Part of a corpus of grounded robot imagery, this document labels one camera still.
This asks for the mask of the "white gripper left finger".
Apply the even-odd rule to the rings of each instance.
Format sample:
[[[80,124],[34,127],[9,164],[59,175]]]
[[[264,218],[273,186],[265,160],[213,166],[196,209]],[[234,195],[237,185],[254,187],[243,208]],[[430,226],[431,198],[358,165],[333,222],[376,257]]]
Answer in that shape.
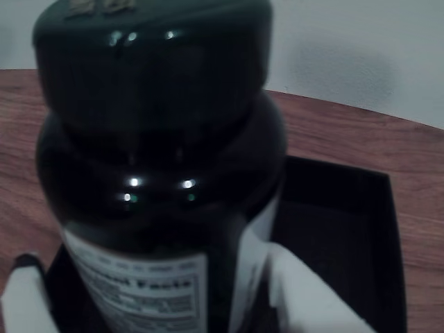
[[[1,295],[1,310],[7,333],[59,332],[37,255],[21,254],[15,258]]]

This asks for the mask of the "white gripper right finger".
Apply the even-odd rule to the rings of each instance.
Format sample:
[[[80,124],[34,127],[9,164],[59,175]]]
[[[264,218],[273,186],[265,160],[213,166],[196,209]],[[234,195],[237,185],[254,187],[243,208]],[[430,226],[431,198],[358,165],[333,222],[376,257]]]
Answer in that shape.
[[[268,299],[281,332],[374,332],[337,293],[299,257],[270,243]]]

